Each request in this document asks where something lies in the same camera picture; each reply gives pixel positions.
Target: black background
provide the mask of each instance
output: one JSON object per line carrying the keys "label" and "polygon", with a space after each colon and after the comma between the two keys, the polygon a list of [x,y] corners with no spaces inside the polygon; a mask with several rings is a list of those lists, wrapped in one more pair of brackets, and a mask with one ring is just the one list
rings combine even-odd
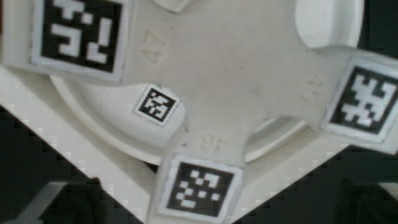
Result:
{"label": "black background", "polygon": [[[398,1],[367,0],[359,47],[398,56]],[[348,148],[238,221],[243,224],[332,224],[341,179],[398,182],[398,158]],[[87,180],[9,113],[0,112],[0,223],[14,218],[48,181]],[[108,223],[138,224],[106,198]]]}

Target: black square pattern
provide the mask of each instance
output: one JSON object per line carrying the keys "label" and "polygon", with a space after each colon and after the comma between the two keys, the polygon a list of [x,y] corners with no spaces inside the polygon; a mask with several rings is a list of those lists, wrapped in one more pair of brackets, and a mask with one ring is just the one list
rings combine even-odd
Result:
{"label": "black square pattern", "polygon": [[234,174],[179,164],[167,208],[216,217],[225,202]]}
{"label": "black square pattern", "polygon": [[122,4],[44,0],[41,57],[113,72]]}
{"label": "black square pattern", "polygon": [[355,67],[344,86],[330,123],[378,135],[398,98],[398,80]]}
{"label": "black square pattern", "polygon": [[176,100],[154,88],[151,88],[138,105],[138,112],[144,113],[144,115],[160,123],[165,123],[176,103]]}

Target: white plastic part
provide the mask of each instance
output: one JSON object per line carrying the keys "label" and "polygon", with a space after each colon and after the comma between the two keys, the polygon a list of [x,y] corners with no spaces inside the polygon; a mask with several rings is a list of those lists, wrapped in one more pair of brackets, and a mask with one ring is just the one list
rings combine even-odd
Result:
{"label": "white plastic part", "polygon": [[152,0],[156,4],[172,12],[179,13],[193,0]]}

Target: white plate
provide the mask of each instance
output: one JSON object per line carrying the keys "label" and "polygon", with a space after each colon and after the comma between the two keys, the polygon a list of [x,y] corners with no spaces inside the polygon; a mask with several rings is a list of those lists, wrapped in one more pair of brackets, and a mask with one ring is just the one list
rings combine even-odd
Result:
{"label": "white plate", "polygon": [[[296,29],[311,48],[343,44],[353,46],[362,22],[362,0],[298,0]],[[103,86],[51,77],[69,108],[92,132],[113,147],[142,161],[160,164],[161,147],[181,125],[179,106],[170,125],[160,129],[131,110],[145,85]],[[305,130],[305,124],[277,118],[259,124],[245,150],[245,160],[256,160]]]}

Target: black and white square marker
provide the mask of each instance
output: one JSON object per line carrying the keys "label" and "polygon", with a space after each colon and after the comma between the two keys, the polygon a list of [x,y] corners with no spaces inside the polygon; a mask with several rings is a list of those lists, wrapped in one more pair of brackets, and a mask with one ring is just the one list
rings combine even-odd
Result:
{"label": "black and white square marker", "polygon": [[158,86],[147,85],[135,106],[135,113],[160,126],[165,126],[165,123],[176,111],[177,104],[179,99],[170,94],[170,92]]}
{"label": "black and white square marker", "polygon": [[241,169],[184,155],[170,163],[158,211],[222,223],[238,196]]}
{"label": "black and white square marker", "polygon": [[383,141],[398,113],[398,75],[364,59],[350,62],[323,128],[375,143]]}
{"label": "black and white square marker", "polygon": [[128,0],[33,1],[32,63],[94,77],[121,76]]}

